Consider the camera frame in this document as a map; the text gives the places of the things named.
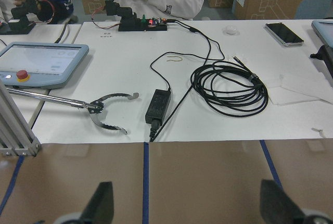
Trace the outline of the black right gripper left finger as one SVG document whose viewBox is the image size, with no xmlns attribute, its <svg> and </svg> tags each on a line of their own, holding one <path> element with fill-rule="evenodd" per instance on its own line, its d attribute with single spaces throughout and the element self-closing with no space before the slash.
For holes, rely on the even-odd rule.
<svg viewBox="0 0 333 224">
<path fill-rule="evenodd" d="M 112 182 L 101 182 L 81 213 L 79 223 L 112 223 L 113 217 Z"/>
</svg>

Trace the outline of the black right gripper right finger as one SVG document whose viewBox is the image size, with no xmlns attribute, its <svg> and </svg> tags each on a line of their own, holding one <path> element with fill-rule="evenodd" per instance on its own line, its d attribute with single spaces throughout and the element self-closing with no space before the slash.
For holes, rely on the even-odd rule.
<svg viewBox="0 0 333 224">
<path fill-rule="evenodd" d="M 260 214 L 265 223 L 308 223 L 305 213 L 274 180 L 261 181 Z"/>
</svg>

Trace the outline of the small black desktop robot arm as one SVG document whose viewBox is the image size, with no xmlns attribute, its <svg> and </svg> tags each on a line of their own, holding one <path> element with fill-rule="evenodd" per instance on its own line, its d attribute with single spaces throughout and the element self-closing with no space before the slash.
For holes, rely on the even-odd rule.
<svg viewBox="0 0 333 224">
<path fill-rule="evenodd" d="M 201 10 L 204 0 L 104 0 L 108 16 L 135 20 L 131 6 L 139 14 L 191 20 Z M 261 216 L 266 223 L 304 223 L 306 216 L 281 189 L 278 178 L 263 180 L 260 199 Z"/>
</svg>

